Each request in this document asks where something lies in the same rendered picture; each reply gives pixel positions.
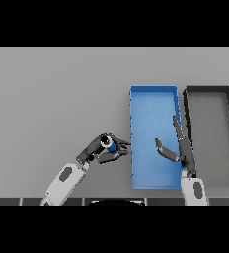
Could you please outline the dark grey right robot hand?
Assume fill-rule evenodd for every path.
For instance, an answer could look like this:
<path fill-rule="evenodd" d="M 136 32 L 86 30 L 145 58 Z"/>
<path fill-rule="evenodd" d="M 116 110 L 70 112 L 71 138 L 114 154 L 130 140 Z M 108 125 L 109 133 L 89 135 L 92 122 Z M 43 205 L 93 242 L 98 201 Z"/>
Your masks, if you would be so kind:
<path fill-rule="evenodd" d="M 187 169 L 188 176 L 195 177 L 197 170 L 191 143 L 189 139 L 183 134 L 182 128 L 176 116 L 173 116 L 173 126 L 176 131 L 180 154 L 177 154 L 171 149 L 163 146 L 159 138 L 155 139 L 157 151 L 160 155 L 166 159 L 171 160 L 172 162 L 180 162 L 182 166 Z"/>

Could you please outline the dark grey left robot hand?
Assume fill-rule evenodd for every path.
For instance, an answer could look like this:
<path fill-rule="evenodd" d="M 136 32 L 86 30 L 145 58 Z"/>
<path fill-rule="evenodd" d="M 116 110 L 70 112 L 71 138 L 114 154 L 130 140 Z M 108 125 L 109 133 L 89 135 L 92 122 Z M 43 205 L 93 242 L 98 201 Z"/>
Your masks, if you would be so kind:
<path fill-rule="evenodd" d="M 115 152 L 108 152 L 101 146 L 101 138 L 105 135 L 109 136 L 116 145 Z M 82 165 L 86 162 L 90 163 L 94 159 L 96 159 L 99 164 L 116 161 L 121 156 L 128 154 L 128 146 L 129 142 L 119 139 L 111 133 L 102 133 L 83 149 L 83 151 L 76 157 L 76 160 Z"/>

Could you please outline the blue bin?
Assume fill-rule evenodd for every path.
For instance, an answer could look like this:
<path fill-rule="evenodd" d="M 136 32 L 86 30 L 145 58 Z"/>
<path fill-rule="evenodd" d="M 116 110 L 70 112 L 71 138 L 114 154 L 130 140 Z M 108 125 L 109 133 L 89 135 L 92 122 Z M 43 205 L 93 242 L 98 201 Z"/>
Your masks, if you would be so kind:
<path fill-rule="evenodd" d="M 130 141 L 132 189 L 179 189 L 182 165 L 161 156 L 155 139 L 179 153 L 173 116 L 181 123 L 176 85 L 131 85 Z"/>

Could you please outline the dark grey bin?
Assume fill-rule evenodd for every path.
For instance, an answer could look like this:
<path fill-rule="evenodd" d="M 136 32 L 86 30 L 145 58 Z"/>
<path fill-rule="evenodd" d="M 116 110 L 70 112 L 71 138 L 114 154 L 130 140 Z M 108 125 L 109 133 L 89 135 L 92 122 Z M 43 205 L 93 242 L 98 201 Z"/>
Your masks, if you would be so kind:
<path fill-rule="evenodd" d="M 229 187 L 229 86 L 187 86 L 183 95 L 197 176 Z"/>

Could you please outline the blue pipe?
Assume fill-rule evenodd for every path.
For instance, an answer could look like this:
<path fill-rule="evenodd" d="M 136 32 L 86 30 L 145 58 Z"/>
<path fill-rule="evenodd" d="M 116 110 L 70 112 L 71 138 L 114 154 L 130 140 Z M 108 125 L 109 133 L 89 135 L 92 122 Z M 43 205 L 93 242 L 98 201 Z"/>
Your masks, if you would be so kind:
<path fill-rule="evenodd" d="M 105 135 L 101 138 L 101 146 L 105 148 L 108 152 L 115 152 L 116 151 L 116 145 L 113 142 L 113 140 Z"/>

